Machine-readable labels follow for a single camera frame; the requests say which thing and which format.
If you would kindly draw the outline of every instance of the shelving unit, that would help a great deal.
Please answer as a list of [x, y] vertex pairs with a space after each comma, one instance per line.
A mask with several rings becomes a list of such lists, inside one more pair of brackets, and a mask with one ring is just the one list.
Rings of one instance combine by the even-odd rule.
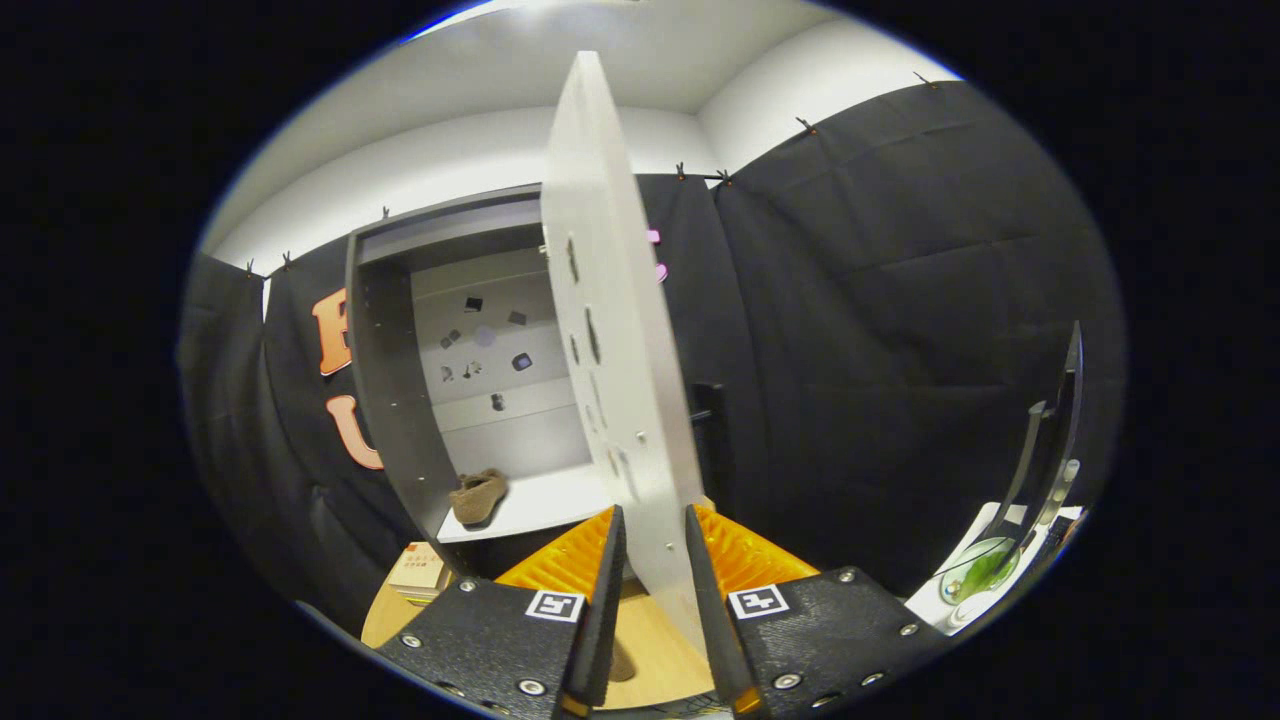
[[[613, 505], [539, 252], [539, 192], [383, 220], [348, 249], [347, 341], [372, 445], [424, 538], [463, 573], [468, 541], [520, 543]], [[507, 496], [486, 524], [462, 527], [449, 492], [486, 468], [508, 477]]]

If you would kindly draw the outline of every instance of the white wall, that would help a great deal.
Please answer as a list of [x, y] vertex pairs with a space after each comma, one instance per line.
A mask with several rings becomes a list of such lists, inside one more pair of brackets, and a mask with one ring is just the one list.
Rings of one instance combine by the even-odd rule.
[[[477, 192], [541, 182], [554, 108], [471, 115], [412, 129], [344, 155], [259, 206], [212, 256], [266, 275], [282, 255], [298, 258], [392, 215]], [[620, 108], [635, 173], [714, 174], [716, 160], [692, 115]]]
[[874, 27], [823, 23], [765, 53], [698, 113], [712, 154], [730, 174], [818, 123], [886, 92], [928, 81], [961, 79]]

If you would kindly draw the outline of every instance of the green object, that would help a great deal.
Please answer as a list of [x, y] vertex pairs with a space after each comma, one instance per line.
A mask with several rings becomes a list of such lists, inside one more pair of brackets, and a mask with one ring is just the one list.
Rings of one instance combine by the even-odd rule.
[[965, 573], [964, 580], [960, 582], [960, 589], [954, 596], [955, 602], [964, 602], [965, 598], [1002, 583], [1016, 565], [1016, 562], [1009, 562], [1000, 570], [1000, 575], [996, 575], [996, 569], [1000, 568], [1009, 552], [1009, 550], [996, 550], [975, 560], [969, 566], [969, 571]]

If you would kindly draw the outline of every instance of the white ceiling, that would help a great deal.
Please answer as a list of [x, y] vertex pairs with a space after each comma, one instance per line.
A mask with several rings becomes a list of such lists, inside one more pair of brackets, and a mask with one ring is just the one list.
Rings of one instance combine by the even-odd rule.
[[556, 105], [579, 50], [600, 53], [617, 105], [696, 114], [769, 49], [841, 17], [804, 0], [541, 5], [440, 27], [312, 101], [247, 165], [205, 249], [293, 181], [358, 147], [477, 113]]

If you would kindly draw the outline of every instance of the pink object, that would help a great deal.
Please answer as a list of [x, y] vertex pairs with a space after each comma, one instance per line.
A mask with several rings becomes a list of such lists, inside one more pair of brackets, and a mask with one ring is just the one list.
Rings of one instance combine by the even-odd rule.
[[[659, 242], [662, 242], [662, 238], [658, 237], [658, 231], [649, 231], [649, 242], [652, 242], [654, 245], [658, 245]], [[663, 265], [662, 263], [658, 263], [657, 270], [658, 270], [658, 282], [662, 282], [662, 281], [667, 279], [667, 266], [666, 265]]]

